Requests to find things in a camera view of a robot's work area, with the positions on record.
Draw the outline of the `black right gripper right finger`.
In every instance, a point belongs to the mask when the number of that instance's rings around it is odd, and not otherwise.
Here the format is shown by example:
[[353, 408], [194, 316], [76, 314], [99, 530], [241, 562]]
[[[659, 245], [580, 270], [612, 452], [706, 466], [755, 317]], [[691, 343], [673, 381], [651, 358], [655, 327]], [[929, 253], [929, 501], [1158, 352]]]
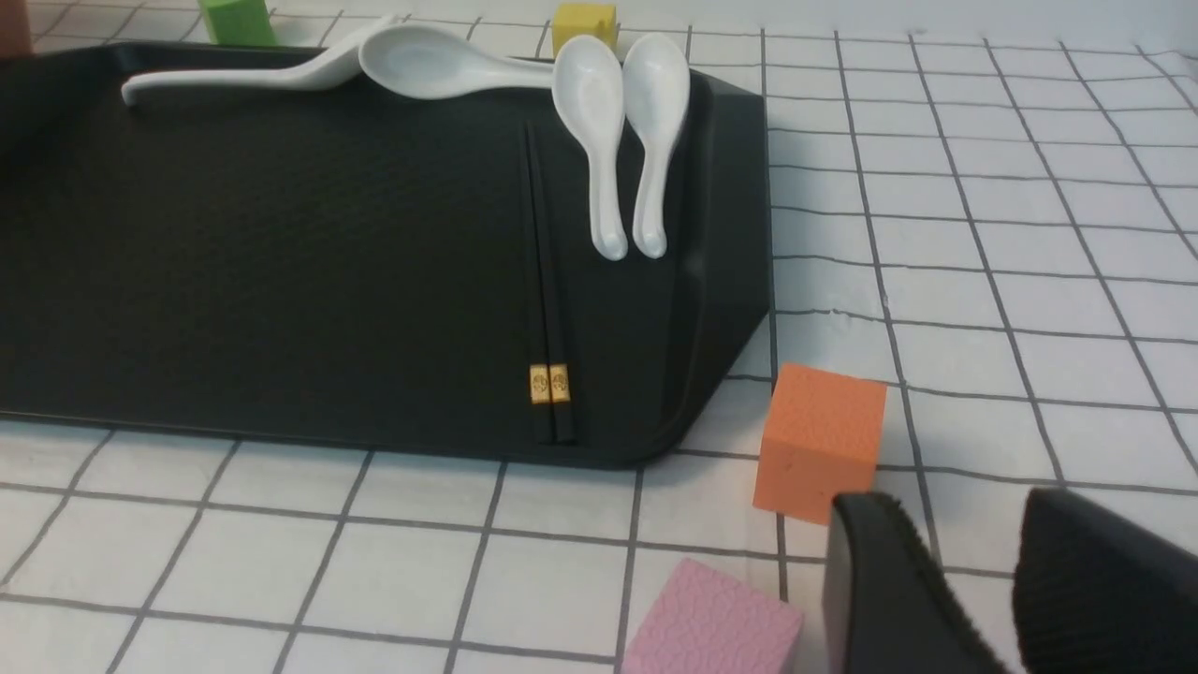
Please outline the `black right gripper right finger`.
[[1014, 623], [1030, 673], [1193, 673], [1197, 559], [1073, 491], [1031, 490]]

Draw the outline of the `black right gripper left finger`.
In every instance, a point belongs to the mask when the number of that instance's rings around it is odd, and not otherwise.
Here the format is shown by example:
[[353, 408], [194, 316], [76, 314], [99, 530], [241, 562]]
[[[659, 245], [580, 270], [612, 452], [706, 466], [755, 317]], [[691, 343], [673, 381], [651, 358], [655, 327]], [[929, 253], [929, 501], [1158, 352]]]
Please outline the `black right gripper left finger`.
[[823, 623], [831, 673], [1005, 673], [894, 496], [834, 496]]

